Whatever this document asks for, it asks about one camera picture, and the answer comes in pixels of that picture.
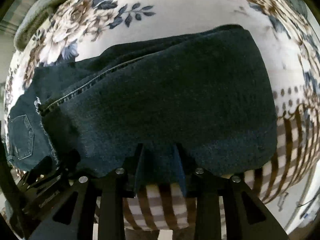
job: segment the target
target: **black metal bracket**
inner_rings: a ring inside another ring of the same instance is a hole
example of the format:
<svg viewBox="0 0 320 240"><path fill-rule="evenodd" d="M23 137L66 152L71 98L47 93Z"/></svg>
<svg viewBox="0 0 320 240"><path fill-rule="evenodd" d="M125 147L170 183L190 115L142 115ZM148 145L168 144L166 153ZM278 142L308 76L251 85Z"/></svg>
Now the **black metal bracket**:
<svg viewBox="0 0 320 240"><path fill-rule="evenodd" d="M121 168L103 178L78 177L71 186L68 182L70 170L66 166L41 179L38 178L38 171L43 172L40 164L37 172L26 173L18 184L25 203L17 214L32 220L36 227L29 235L24 235L25 238L91 240L96 200L101 196L98 239L125 240L123 197L133 198L140 189L144 155L143 145L139 144L134 156L127 158ZM221 240L219 196L223 197L228 240L288 239L265 205L239 177L214 176L198 167L180 144L173 146L173 156L183 195L197 198L195 240ZM23 228L32 224L29 220L22 224Z"/></svg>

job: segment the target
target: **striped fabric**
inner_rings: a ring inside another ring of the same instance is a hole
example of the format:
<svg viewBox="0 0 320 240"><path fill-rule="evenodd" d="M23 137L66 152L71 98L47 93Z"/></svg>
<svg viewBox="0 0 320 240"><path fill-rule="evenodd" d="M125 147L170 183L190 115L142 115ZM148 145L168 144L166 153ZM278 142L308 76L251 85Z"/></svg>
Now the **striped fabric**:
<svg viewBox="0 0 320 240"><path fill-rule="evenodd" d="M15 0L0 22L0 30L14 37L27 12L37 0Z"/></svg>
<svg viewBox="0 0 320 240"><path fill-rule="evenodd" d="M305 112L305 106L299 105L289 118L278 118L277 150L271 160L259 169L237 174L265 204L298 183L319 160L319 113L315 110L316 123L307 123L305 132L299 110ZM220 217L223 236L226 227L222 198ZM130 229L177 229L194 226L195 221L196 199L184 198L178 184L148 185L136 198L124 199L124 224Z"/></svg>

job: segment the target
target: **triangular cutout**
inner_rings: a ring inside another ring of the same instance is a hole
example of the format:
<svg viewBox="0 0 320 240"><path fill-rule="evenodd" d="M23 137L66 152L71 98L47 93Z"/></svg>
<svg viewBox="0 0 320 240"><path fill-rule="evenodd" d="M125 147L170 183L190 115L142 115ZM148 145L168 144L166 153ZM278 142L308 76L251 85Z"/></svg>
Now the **triangular cutout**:
<svg viewBox="0 0 320 240"><path fill-rule="evenodd" d="M76 206L78 192L73 192L69 199L62 205L59 211L54 215L53 221L70 225L72 214Z"/></svg>
<svg viewBox="0 0 320 240"><path fill-rule="evenodd" d="M247 195L246 192L242 192L241 194L245 212L247 214L247 219L249 225L253 225L259 222L266 220L265 215L261 212L261 210L254 204L252 199Z"/></svg>

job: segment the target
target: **seam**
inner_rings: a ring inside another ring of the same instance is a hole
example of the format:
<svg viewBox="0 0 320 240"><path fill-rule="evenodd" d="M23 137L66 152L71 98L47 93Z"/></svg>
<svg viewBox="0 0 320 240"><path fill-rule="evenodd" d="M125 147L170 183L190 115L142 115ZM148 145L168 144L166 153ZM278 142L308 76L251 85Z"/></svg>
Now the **seam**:
<svg viewBox="0 0 320 240"><path fill-rule="evenodd" d="M123 62L123 63L121 63L121 64L118 64L118 65L116 65L116 66L114 66L114 67L112 67L112 68L110 68L110 69L108 69L108 70L105 70L103 73L101 73L100 75L94 77L93 79L91 79L90 81L88 81L87 83L85 83L84 85L82 85L81 87L79 87L79 88L73 90L72 92L66 94L66 95L63 96L62 98L59 98L59 99L55 100L53 103L49 104L46 108L44 108L43 110L41 110L41 112L42 112L42 113L46 112L49 108L51 108L51 107L52 107L53 105L55 105L55 104L58 104L58 105L59 105L59 102L60 102L60 101L63 101L65 98L70 97L71 95L73 95L73 94L76 93L77 91L79 91L78 94L81 94L81 93L83 92L83 91L81 91L82 88L84 88L84 87L86 87L87 85L89 85L90 83L96 81L96 80L99 79L101 76L103 76L103 75L105 75L105 74L112 73L112 72L114 72L114 71L116 71L116 70L118 70L118 69L120 69L120 68L125 67L126 65L128 65L128 64L130 64L130 63L136 62L136 61L138 61L138 60L141 60L141 59L143 59L143 58L145 58L145 57L147 57L147 56L150 56L150 55L152 55L152 54L155 54L155 53L157 53L157 52L150 53L150 54L147 54L147 55L144 55L144 56L141 56L141 57L137 57L137 58L135 58L135 59L131 59L131 60L129 60L129 61L126 61L126 62Z"/></svg>
<svg viewBox="0 0 320 240"><path fill-rule="evenodd" d="M55 160L55 162L56 162L56 165L58 166L58 165L60 164L60 161L59 161L59 158L58 158L58 156L57 156L57 152L56 152L56 150L54 149L54 147L53 147L53 145L52 145L52 143L51 143L50 137L49 137L48 133L46 132L46 130L44 129L43 124L42 124L41 121L40 121L40 126L41 126L41 128L42 128L42 130L43 130L44 135L47 137L48 143L49 143L49 145L50 145L50 147L51 147L51 155L52 155L52 157L54 158L54 160Z"/></svg>
<svg viewBox="0 0 320 240"><path fill-rule="evenodd" d="M18 150L17 150L17 147L14 146L14 149L12 149L13 152L14 152L14 151L16 152L16 155L17 155L16 157L17 157L17 159L18 159L19 161L20 161L20 160L23 160L23 159L26 159L26 158L28 158L28 157L30 157L30 156L32 156L32 154L33 154L34 136L35 136L34 131L33 131L33 128L32 128L32 125L31 125L31 123L30 123L30 121L29 121L29 118L28 118L28 116L27 116L26 114L16 116L15 118L13 118L13 119L10 120L10 123L13 124L13 122L14 122L15 120L18 120L18 118L21 119L21 117L23 117L24 119L26 119L26 120L28 121L29 127L27 127L26 125L25 125L25 127L26 127L27 130L31 130L31 131L32 131L32 135L31 135L31 136L29 135L29 138L28 138L28 143L31 143L31 147L30 147L30 145L28 145L28 152L27 152L28 154L27 154L27 155L24 155L24 156L20 157L20 155L19 155L19 153L18 153Z"/></svg>

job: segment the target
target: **stitching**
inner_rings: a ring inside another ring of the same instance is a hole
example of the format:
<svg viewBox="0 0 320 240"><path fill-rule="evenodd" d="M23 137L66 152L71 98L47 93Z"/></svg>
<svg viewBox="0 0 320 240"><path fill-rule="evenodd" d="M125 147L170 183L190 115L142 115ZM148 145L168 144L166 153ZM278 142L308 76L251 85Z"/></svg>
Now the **stitching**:
<svg viewBox="0 0 320 240"><path fill-rule="evenodd" d="M121 64L119 64L119 65L116 65L116 66L114 66L114 67L112 67L112 68L104 71L104 72L101 73L100 75L98 75L98 76L96 76L95 78L93 78L93 79L91 79L90 81L88 81L86 84L82 85L81 87L77 88L76 90L74 90L74 91L66 94L66 95L63 96L62 98L59 98L59 99L57 99L56 101L54 101L53 103L49 104L49 105L48 105L45 109L43 109L41 112L42 112L42 113L43 113L43 112L46 112L48 109L50 109L50 108L51 108L53 105L55 105L55 104L59 105L60 103L64 103L64 102L67 100L67 98L69 98L69 99L72 98L75 93L81 94L81 93L83 92L83 90L82 90L83 88L85 88L87 85L90 85L91 83L95 82L96 80L98 80L99 78L101 78L103 75L112 73L112 72L114 72L114 71L116 71L116 70L118 70L118 69L120 69L120 68L125 67L126 65L128 65L128 64L130 64L130 63L136 62L136 61L138 61L138 60L141 60L141 59L143 59L143 58L145 58L145 57L147 57L147 56L150 56L150 55L152 55L152 54L155 54L155 53L157 53L157 52L150 53L150 54L147 54L147 55L144 55L144 56L141 56L141 57L138 57L138 58L135 58L135 59L132 59L132 60L123 62L123 63L121 63Z"/></svg>
<svg viewBox="0 0 320 240"><path fill-rule="evenodd" d="M24 156L21 156L21 157L20 157L19 152L18 152L18 150L17 150L17 147L14 146L14 150L13 150L13 151L16 152L16 154L17 154L16 157L17 157L17 159L20 161L20 160L23 160L23 159L26 159L26 158L30 157L30 156L33 154L33 143L34 143L34 136L35 136L35 134L34 134L34 131L33 131L32 126L31 126L31 123L30 123L30 121L29 121L29 118L28 118L28 116L27 116L26 114L16 116L16 117L13 118L12 120L10 120L10 122L13 123L15 120L17 120L17 121L23 121L23 122L25 122L25 120L27 120L27 121L28 121L28 126L26 126L25 123L24 123L24 126L25 126L25 128L26 128L27 130L29 130L29 131L31 130L31 131L32 131L32 135L29 135L29 137L28 137L28 144L31 143L31 146L28 145L28 152L27 152L28 154L27 154L27 155L24 155Z"/></svg>
<svg viewBox="0 0 320 240"><path fill-rule="evenodd" d="M59 165L60 161L59 161L58 156L56 154L56 150L53 148L53 145L51 143L50 137L49 137L48 133L45 131L45 129L44 129L43 125L42 125L42 122L40 122L40 126L41 126L44 134L46 135L46 137L48 139L48 143L49 143L49 145L51 147L51 155L54 158L54 160L56 161L56 165Z"/></svg>

